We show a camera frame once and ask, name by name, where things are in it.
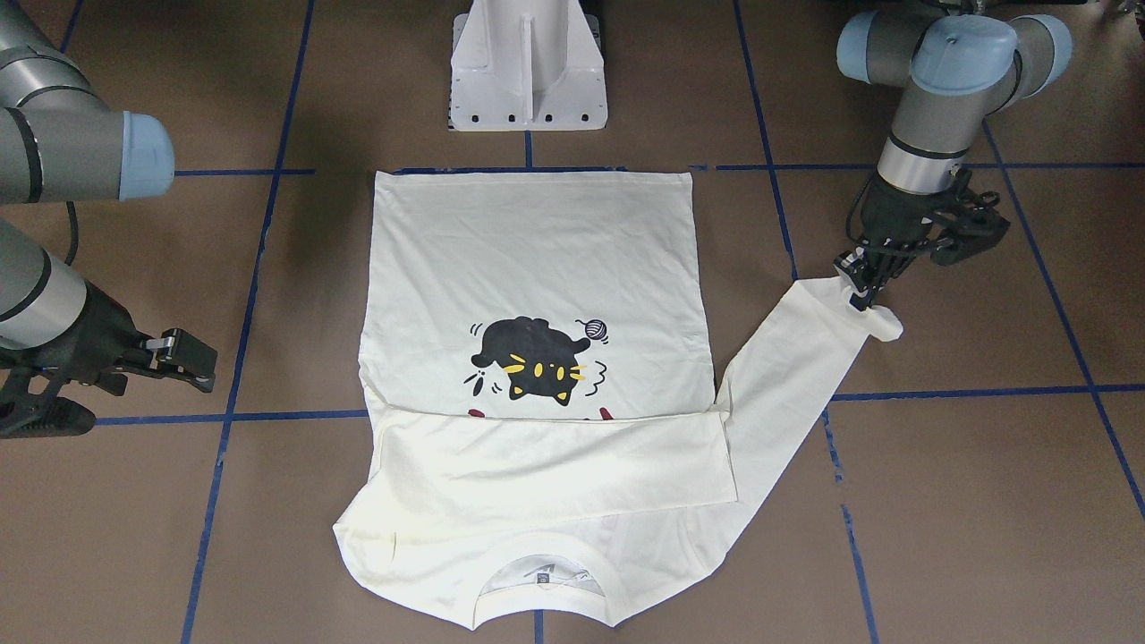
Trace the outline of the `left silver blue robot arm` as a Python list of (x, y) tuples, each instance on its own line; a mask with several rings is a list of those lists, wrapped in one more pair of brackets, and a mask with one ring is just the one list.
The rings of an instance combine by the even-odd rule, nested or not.
[(1069, 29), (1047, 13), (1009, 21), (971, 3), (919, 11), (864, 11), (835, 48), (843, 74), (903, 91), (881, 158), (853, 202), (845, 231), (854, 248), (835, 258), (852, 306), (877, 294), (919, 257), (950, 266), (1006, 236), (997, 193), (976, 193), (965, 158), (984, 118), (1034, 97), (1067, 69)]

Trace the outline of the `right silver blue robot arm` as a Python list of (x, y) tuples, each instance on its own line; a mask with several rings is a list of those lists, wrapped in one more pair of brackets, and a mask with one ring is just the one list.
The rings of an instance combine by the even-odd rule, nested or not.
[[(27, 13), (3, 1), (3, 204), (153, 199), (174, 148), (152, 115), (114, 111)], [(61, 382), (114, 395), (128, 374), (216, 383), (218, 354), (194, 335), (140, 333), (131, 314), (61, 259), (3, 223), (3, 351)]]

